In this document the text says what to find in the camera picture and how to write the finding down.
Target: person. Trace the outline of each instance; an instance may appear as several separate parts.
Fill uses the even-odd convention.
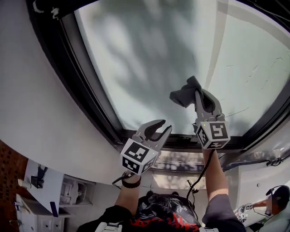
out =
[[[261,215],[265,214],[265,217],[267,216],[267,219],[264,218],[261,221],[250,225],[249,228],[251,231],[290,231],[290,188],[286,185],[278,185],[269,189],[265,195],[268,196],[266,200],[259,201],[253,205],[242,205],[236,211],[236,214],[244,213],[242,211],[245,211],[245,209],[247,209],[246,207],[251,205],[250,209],[252,208],[255,213]],[[255,211],[255,208],[260,207],[263,207],[260,209],[260,212],[257,209],[257,211]]]
[[[203,151],[204,164],[210,151]],[[217,228],[219,232],[245,232],[245,227],[231,208],[227,179],[216,151],[205,172],[205,179],[208,206],[202,222],[206,228]],[[125,179],[131,184],[139,180],[137,175]],[[124,186],[114,206],[107,208],[98,220],[81,225],[77,232],[95,232],[101,222],[120,223],[123,232],[196,232],[201,227],[186,198],[175,194],[149,193],[139,199],[139,187]]]

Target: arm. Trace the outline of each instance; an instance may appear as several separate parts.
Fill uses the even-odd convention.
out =
[[[203,151],[206,164],[211,150]],[[206,227],[217,228],[219,231],[245,232],[245,227],[238,221],[228,198],[228,185],[225,174],[218,160],[218,154],[213,152],[208,169],[205,171],[205,182],[208,193],[208,207],[203,217]]]
[[[259,201],[255,204],[253,204],[253,207],[254,208],[255,207],[266,207],[266,206],[268,206],[267,202],[268,202],[268,200]]]
[[[140,179],[140,176],[133,175],[132,177],[126,179],[127,183],[136,183]],[[125,188],[122,186],[121,192],[115,205],[122,206],[128,209],[132,215],[136,214],[139,200],[139,187],[137,188]]]
[[[140,176],[134,175],[128,179],[128,183],[136,183]],[[121,192],[114,206],[106,209],[104,214],[97,220],[81,225],[77,232],[94,232],[101,222],[122,222],[132,218],[138,207],[139,187],[125,188],[122,186]]]
[[[204,165],[208,161],[210,152],[211,150],[203,150]],[[205,172],[205,183],[207,187],[208,201],[219,194],[228,195],[227,178],[222,171],[216,150],[213,152],[212,159]]]

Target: forearm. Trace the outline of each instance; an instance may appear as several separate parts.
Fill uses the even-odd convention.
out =
[[[203,150],[204,165],[207,163],[211,150]],[[208,193],[208,201],[218,194],[228,195],[227,178],[222,171],[218,160],[218,154],[213,152],[208,169],[205,172],[205,182]]]
[[[267,206],[267,202],[268,200],[263,200],[263,201],[260,201],[260,202],[257,202],[255,204],[253,204],[253,207],[266,207]]]
[[[133,175],[126,179],[127,183],[136,183],[140,179],[140,176]],[[132,215],[136,214],[139,200],[139,187],[136,188],[125,188],[122,186],[118,199],[115,205],[122,206],[130,210]]]

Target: black cable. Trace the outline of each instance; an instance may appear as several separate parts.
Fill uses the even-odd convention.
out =
[[[197,213],[195,212],[195,197],[194,197],[194,194],[192,193],[192,196],[193,196],[193,206],[192,206],[192,210],[193,210],[193,213],[195,214],[195,217],[196,217],[196,220],[198,220],[198,215]]]
[[[254,206],[253,206],[253,210],[254,210],[254,212],[257,213],[257,214],[260,214],[260,215],[265,216],[265,217],[267,217],[267,218],[269,217],[269,216],[267,216],[266,214],[261,214],[261,213],[256,212]]]
[[[212,159],[212,156],[213,156],[213,152],[215,151],[215,149],[212,149],[211,152],[209,153],[209,157],[208,157],[208,161],[206,163],[206,165],[204,166],[203,168],[203,171],[201,172],[199,178],[197,181],[194,182],[193,185],[191,185],[191,187],[189,188],[189,191],[187,193],[187,196],[186,196],[186,199],[187,201],[189,200],[189,195],[191,193],[191,191],[194,189],[194,186],[200,181],[200,179],[202,178],[203,174],[205,173],[205,171],[207,170],[208,166],[209,166],[209,163],[210,163],[210,160]]]
[[[126,175],[126,172],[123,173],[122,176],[120,176],[118,179],[114,180],[112,182],[112,185],[114,185],[115,187],[117,187],[118,189],[121,189],[118,185],[116,185],[116,183],[120,180],[124,180],[124,179],[128,179],[130,178],[131,176],[135,175],[134,173],[130,173],[129,175]]]
[[[256,3],[254,3],[254,5],[255,5],[255,7],[259,8],[259,9],[261,9],[261,10],[263,10],[263,11],[265,11],[265,12],[271,14],[271,15],[277,16],[277,17],[279,17],[279,18],[281,18],[281,19],[284,19],[284,20],[290,22],[289,19],[287,19],[287,18],[285,18],[285,17],[283,17],[283,16],[281,16],[281,15],[275,14],[275,13],[273,13],[273,12],[271,12],[271,11],[268,11],[268,10],[266,10],[266,9],[264,9],[264,8],[262,8],[262,7],[260,7],[260,6],[257,5]]]
[[[290,155],[288,155],[288,156],[282,158],[282,159],[281,159],[281,162],[283,162],[285,159],[287,159],[287,158],[289,158],[289,157],[290,157]]]
[[[283,8],[289,15],[290,15],[290,10],[287,9],[287,7],[285,7],[282,3],[280,3],[278,0],[275,0],[275,2],[281,7]]]
[[[269,160],[269,159],[265,159],[265,160],[261,160],[260,162],[258,162],[257,164],[260,164],[260,163],[264,163],[264,162],[271,162],[271,160]]]

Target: brick wall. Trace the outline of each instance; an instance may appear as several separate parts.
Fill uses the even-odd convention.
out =
[[[18,227],[9,224],[16,220],[16,210],[12,204],[16,194],[33,199],[24,188],[18,186],[17,179],[23,179],[28,159],[0,140],[0,230],[18,232]]]

